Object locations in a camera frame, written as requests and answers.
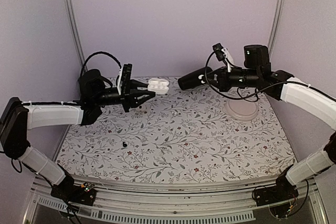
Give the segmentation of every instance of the small black object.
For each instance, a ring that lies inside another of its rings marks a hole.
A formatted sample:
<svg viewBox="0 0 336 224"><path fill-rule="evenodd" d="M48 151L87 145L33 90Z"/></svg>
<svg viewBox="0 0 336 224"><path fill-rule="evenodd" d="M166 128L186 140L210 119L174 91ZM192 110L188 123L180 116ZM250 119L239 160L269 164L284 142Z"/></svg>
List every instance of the small black object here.
<svg viewBox="0 0 336 224"><path fill-rule="evenodd" d="M18 159L30 147L27 141L28 109L19 98L9 100L0 121L0 142L7 157Z"/></svg>
<svg viewBox="0 0 336 224"><path fill-rule="evenodd" d="M224 47L220 43L213 45L212 49L215 52L218 61L223 61L225 59L225 55L222 51Z"/></svg>
<svg viewBox="0 0 336 224"><path fill-rule="evenodd" d="M248 45L244 47L246 68L257 69L269 64L268 48L262 45Z"/></svg>

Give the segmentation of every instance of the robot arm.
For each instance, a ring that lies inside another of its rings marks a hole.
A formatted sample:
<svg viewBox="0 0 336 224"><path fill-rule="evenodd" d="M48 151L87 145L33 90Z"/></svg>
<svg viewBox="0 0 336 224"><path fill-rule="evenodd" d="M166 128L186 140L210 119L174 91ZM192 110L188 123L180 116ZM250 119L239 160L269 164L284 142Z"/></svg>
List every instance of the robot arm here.
<svg viewBox="0 0 336 224"><path fill-rule="evenodd" d="M220 44L214 45L213 51L218 61L227 59L227 50L224 50ZM244 52L246 69L233 66L230 70L219 68L213 71L206 66L180 78L180 88L185 90L206 82L212 88L216 87L219 92L227 92L231 87L257 88L276 100L291 103L306 110L336 130L336 100L334 98L318 92L285 71L272 72L267 47L249 45L244 47ZM320 174L335 163L336 133L330 137L329 143L322 149L285 169L276 179L276 185L273 188L256 189L254 198L257 205L267 205L291 199L293 196L297 197L298 192L295 185Z"/></svg>
<svg viewBox="0 0 336 224"><path fill-rule="evenodd" d="M75 102L22 102L11 98L0 119L0 142L3 152L11 159L18 159L27 168L41 175L52 185L51 195L84 205L93 205L96 191L94 185L74 185L74 179L61 166L54 163L27 140L27 130L51 125L89 125L102 114L101 107L122 104L125 112L136 108L157 93L165 93L159 88L155 92L138 88L149 85L131 80L132 65L124 65L119 74L117 87L92 69L80 79L81 98Z"/></svg>

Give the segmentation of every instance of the wire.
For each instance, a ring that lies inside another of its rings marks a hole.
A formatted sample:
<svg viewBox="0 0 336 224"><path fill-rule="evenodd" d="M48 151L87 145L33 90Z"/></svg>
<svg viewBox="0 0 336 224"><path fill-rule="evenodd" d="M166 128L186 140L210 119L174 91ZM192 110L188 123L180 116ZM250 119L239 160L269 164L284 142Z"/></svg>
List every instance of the wire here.
<svg viewBox="0 0 336 224"><path fill-rule="evenodd" d="M15 171L17 171L18 173L22 173L22 164L21 164L21 161L19 161L20 169L18 169L18 168L15 167L15 165L14 165L14 159L11 159L10 163L12 164L12 167L14 168Z"/></svg>
<svg viewBox="0 0 336 224"><path fill-rule="evenodd" d="M238 87L237 88L237 94L241 97L241 98L243 98L242 97L242 95L239 93L239 89L240 89L240 87ZM244 99L245 101L247 101L247 102L257 102L257 101L259 101L259 96L256 94L256 100L255 101L250 101L250 100L247 100L247 99Z"/></svg>
<svg viewBox="0 0 336 224"><path fill-rule="evenodd" d="M86 64L88 63L88 61L95 55L107 55L108 57L112 58L119 66L119 69L121 69L121 63L120 61L115 57L113 56L112 54L108 53L108 52L103 52L103 51L99 51L99 52L94 52L93 54L91 54L84 62L83 66L82 66L82 69L80 71L80 77L82 77L83 73L84 73L84 69L85 69L85 66Z"/></svg>
<svg viewBox="0 0 336 224"><path fill-rule="evenodd" d="M101 76L100 78L101 78L104 82L106 82L108 85L110 85L111 88L113 87L112 81L110 81L109 79L107 79L107 78L104 77L104 76Z"/></svg>
<svg viewBox="0 0 336 224"><path fill-rule="evenodd" d="M306 196L305 196L301 206L295 212L293 212L293 213L290 212L288 215L282 216L279 219L285 219L285 218L291 217L291 216L297 214L302 209L302 207L304 206L304 204L306 203L306 201L308 199L308 194L309 194L309 182L308 182L308 180L306 180L306 183L307 183L307 192L306 192Z"/></svg>
<svg viewBox="0 0 336 224"><path fill-rule="evenodd" d="M40 176L51 186L51 188L53 188L53 189L55 189L55 192L60 196L60 198L62 199L62 196L61 196L61 194L58 192L58 190L57 190L57 188L55 188L55 187L53 187L53 185L52 185L52 183L47 179L47 178L45 178L44 176L42 176L41 174L40 174ZM62 199L63 200L63 202L67 205L67 212L68 212L68 214L69 214L69 210L72 212L72 214L73 214L73 216L76 218L76 220L78 221L78 223L79 224L82 224L82 222L80 221L80 219L78 218L78 216L77 216L77 214L76 214L76 211L72 208L72 205L68 202L68 201L66 201L66 200L64 200L64 199Z"/></svg>
<svg viewBox="0 0 336 224"><path fill-rule="evenodd" d="M15 171L17 171L18 173L21 173L22 172L22 164L21 162L19 161L19 164L20 164L20 170L18 170L15 166L14 166L14 163L13 163L13 159L12 159L12 166L14 168ZM27 167L31 172L33 173L36 173L36 171L34 171L32 168L30 168L28 165L26 164L23 164L25 167ZM73 216L76 218L76 220L78 221L79 224L82 224L82 222L80 221L80 219L78 218L77 214L76 214L76 211L73 209L72 205L62 199L62 196L61 194L58 192L58 189L53 187L52 183L44 176L42 176L41 174L39 174L49 185L51 188L53 188L55 190L55 192L60 196L60 199L67 205L67 211L68 211L68 214L69 214L69 210L72 212ZM69 218L69 220L71 221L72 224L76 224L73 220L71 220L71 218Z"/></svg>
<svg viewBox="0 0 336 224"><path fill-rule="evenodd" d="M26 165L26 164L23 164L25 167L27 167L31 172L33 172L33 173L36 173L36 171L34 171L32 168L30 168L28 165ZM61 194L58 192L58 189L57 188L55 188L55 187L53 187L53 185L52 185L52 183L46 178L46 177L44 177L44 176L42 176L41 174L39 174L48 184L49 184L49 186L51 187L51 188L53 188L54 190L55 190L55 192L58 194L58 196L60 197L60 199L67 205L67 212L68 212L68 215L70 214L69 213L69 210L73 213L73 216L76 218L76 220L78 221L78 223L79 224L82 224L82 222L80 221L80 219L78 218L78 216L77 216L77 214L76 214L76 211L72 208L72 205L68 202L68 201L66 201L66 200L64 200L64 199L62 199L62 196L61 196ZM71 223L72 224L76 224L71 218L68 218L70 221L71 221Z"/></svg>
<svg viewBox="0 0 336 224"><path fill-rule="evenodd" d="M118 86L119 75L116 78L116 86Z"/></svg>
<svg viewBox="0 0 336 224"><path fill-rule="evenodd" d="M334 97L331 97L330 95L328 95L328 94L322 92L321 90L319 90L319 89L317 89L317 88L311 87L311 86L309 86L308 84L305 84L305 83L302 83L302 82L297 82L297 81L282 81L282 82L277 82L277 83L274 83L274 84L272 84L272 85L270 85L270 86L267 86L267 87L265 87L265 88L263 88L263 89L260 89L259 91L254 92L253 94L247 95L247 96L245 96L245 97L239 97L239 98L238 98L238 97L229 97L229 96L227 96L227 95L224 95L223 93L221 93L221 92L219 92L218 90L216 90L216 89L214 88L214 86L212 86L212 85L209 83L209 80L208 80L208 77L207 77L207 71L206 71L206 69L207 69L207 66L208 66L208 64L209 64L209 61L210 61L211 57L214 55L214 53L215 53L215 52L212 52L212 53L209 55L208 59L206 60L206 64L205 64L205 73L204 73L205 81L206 81L206 83L209 85L209 87L210 87L212 90L214 90L217 94L219 94L219 95L221 95L221 96L223 96L223 97L225 97L225 98L227 98L227 99L231 99L231 100L245 100L245 99L250 98L250 97L253 97L253 96L255 96L255 95L257 95L257 94L259 94L259 93L261 93L261 92L264 92L265 90L267 90L267 89L269 89L269 88L272 88L272 87L274 87L274 86L281 85L281 84L289 84L289 83L292 83L292 84L297 84L297 85L301 85L301 86L304 86L304 87L306 87L306 88L312 89L312 90L314 90L314 91L320 93L321 95L323 95L323 96L329 98L330 100L336 102L336 99L335 99Z"/></svg>

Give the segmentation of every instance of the lavender wall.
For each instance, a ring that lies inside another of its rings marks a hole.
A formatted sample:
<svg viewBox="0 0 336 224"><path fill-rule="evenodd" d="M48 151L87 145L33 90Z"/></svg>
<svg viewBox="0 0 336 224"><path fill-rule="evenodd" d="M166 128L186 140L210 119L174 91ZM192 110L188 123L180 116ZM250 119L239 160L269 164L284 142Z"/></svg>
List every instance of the lavender wall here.
<svg viewBox="0 0 336 224"><path fill-rule="evenodd" d="M72 100L77 98L79 61L64 0L0 0L0 111L8 99ZM64 127L29 132L31 144L49 157ZM22 223L34 176L11 167L0 155L0 223Z"/></svg>
<svg viewBox="0 0 336 224"><path fill-rule="evenodd" d="M86 57L105 50L133 63L134 76L181 76L203 67L212 45L267 44L276 0L73 0ZM89 67L115 76L102 56Z"/></svg>
<svg viewBox="0 0 336 224"><path fill-rule="evenodd" d="M285 0L272 56L274 69L336 97L335 0ZM281 102L272 103L293 150L301 160L328 142L331 129L314 116ZM335 167L316 178L330 223L336 223Z"/></svg>

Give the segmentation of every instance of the floral tablecloth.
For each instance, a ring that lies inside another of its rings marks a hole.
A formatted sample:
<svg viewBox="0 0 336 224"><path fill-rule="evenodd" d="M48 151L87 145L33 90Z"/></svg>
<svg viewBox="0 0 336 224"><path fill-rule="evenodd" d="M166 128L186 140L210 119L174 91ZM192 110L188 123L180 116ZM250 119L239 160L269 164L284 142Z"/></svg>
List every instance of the floral tablecloth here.
<svg viewBox="0 0 336 224"><path fill-rule="evenodd" d="M95 124L72 126L57 162L81 176L204 183L276 175L296 161L263 94L258 116L241 122L225 113L226 100L210 88L182 91L177 78L166 79L168 94L129 113L120 105L107 106Z"/></svg>

